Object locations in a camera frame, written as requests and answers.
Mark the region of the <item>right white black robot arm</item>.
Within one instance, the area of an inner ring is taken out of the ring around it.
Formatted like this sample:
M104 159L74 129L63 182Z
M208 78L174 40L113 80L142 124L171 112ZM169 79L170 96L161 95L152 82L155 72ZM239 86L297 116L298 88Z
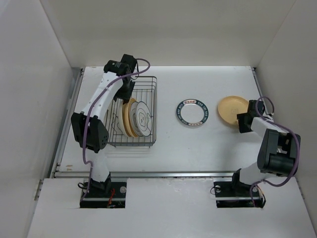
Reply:
M233 174L229 189L235 195L252 192L261 182L273 187L284 186L297 172L301 137L275 123L274 111L272 100L262 96L250 100L247 112L237 115L239 132L255 132L262 143L257 161Z

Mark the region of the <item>white plate green rim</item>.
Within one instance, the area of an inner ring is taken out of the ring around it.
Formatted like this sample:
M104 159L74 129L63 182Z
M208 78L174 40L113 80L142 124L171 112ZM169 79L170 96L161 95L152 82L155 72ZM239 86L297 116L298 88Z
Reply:
M209 118L207 106L198 99L186 99L180 102L176 108L178 120L189 127L203 125Z

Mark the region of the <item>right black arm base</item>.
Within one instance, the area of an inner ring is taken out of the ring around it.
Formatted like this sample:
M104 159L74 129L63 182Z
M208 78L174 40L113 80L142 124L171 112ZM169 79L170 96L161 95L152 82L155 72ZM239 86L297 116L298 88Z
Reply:
M234 173L228 178L213 181L210 193L215 196L217 208L264 208L266 197L259 187L241 183Z

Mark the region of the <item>yellow bear plate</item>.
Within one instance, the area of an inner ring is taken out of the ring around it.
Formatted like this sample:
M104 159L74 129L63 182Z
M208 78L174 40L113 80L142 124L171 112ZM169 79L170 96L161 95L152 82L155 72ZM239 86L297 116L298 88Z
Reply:
M229 125L238 125L238 114L246 113L249 102L239 96L228 96L220 100L217 106L219 116Z

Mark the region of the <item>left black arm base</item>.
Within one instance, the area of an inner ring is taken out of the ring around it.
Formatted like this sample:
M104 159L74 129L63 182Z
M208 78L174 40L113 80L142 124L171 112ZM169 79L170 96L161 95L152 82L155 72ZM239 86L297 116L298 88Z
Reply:
M80 198L80 208L125 208L127 182L125 181L106 181L106 185L98 187L92 180L88 182L78 183L78 187L82 189Z

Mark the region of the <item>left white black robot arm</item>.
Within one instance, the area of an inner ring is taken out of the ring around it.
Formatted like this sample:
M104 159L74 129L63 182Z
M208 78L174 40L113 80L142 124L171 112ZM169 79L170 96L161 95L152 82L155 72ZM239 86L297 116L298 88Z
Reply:
M113 101L127 102L135 83L131 76L137 66L132 55L124 54L120 61L109 60L104 66L101 81L84 109L71 116L75 141L82 148L83 162L90 166L87 189L104 197L110 193L111 178L106 157L101 151L107 145L109 132L105 116Z

